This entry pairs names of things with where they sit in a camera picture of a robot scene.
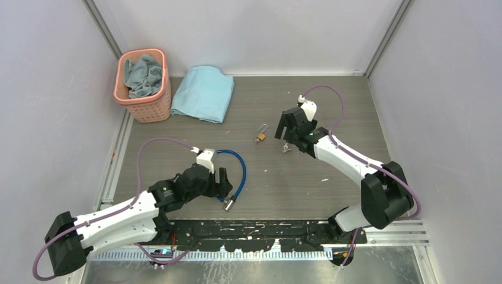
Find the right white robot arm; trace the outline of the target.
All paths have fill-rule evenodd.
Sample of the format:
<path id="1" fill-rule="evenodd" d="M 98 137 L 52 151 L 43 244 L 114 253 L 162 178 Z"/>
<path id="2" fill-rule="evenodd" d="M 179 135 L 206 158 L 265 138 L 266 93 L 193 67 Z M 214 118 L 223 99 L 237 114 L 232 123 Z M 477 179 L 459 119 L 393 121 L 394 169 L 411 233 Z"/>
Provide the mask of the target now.
<path id="1" fill-rule="evenodd" d="M 361 201 L 332 215 L 328 222 L 329 237 L 345 242 L 357 228 L 372 226 L 383 229 L 413 208 L 418 208 L 406 182 L 402 167 L 365 157 L 348 147 L 329 131 L 309 120 L 303 106 L 281 114 L 275 138 L 296 146 L 314 159 L 326 162 L 355 182 Z"/>

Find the small brass padlock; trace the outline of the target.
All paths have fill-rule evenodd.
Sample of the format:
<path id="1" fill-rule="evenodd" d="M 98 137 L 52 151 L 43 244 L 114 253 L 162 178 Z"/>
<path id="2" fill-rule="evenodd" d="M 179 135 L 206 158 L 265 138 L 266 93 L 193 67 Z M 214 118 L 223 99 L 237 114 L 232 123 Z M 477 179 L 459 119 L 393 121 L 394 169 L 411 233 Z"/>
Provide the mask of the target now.
<path id="1" fill-rule="evenodd" d="M 260 143 L 266 138 L 265 131 L 268 129 L 267 124 L 262 124 L 258 129 L 257 129 L 257 135 L 254 138 L 255 144 Z"/>

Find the small silver key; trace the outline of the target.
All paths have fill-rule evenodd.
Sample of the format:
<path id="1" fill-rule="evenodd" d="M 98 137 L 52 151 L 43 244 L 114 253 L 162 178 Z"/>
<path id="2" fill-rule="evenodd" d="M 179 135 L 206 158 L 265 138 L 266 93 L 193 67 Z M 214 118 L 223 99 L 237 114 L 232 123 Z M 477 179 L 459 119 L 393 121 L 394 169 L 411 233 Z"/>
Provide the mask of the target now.
<path id="1" fill-rule="evenodd" d="M 285 143 L 285 144 L 283 145 L 283 147 L 282 147 L 282 150 L 281 150 L 281 151 L 282 151 L 282 153 L 287 153 L 287 152 L 289 152 L 289 151 L 291 151 L 291 150 L 292 150 L 292 148 L 290 147 L 289 143 Z"/>

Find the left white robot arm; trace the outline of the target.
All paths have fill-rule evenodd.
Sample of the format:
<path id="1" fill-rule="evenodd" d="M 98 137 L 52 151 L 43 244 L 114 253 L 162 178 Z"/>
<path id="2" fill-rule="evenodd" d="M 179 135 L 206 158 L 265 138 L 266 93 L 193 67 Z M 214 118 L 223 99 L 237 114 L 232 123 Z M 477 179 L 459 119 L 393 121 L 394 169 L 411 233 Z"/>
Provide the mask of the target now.
<path id="1" fill-rule="evenodd" d="M 219 168 L 215 175 L 194 163 L 183 173 L 156 182 L 137 199 L 77 217 L 63 212 L 44 238 L 53 273 L 70 274 L 91 257 L 129 244 L 153 240 L 166 244 L 173 235 L 168 212 L 181 209 L 199 196 L 225 198 L 232 188 L 226 168 Z"/>

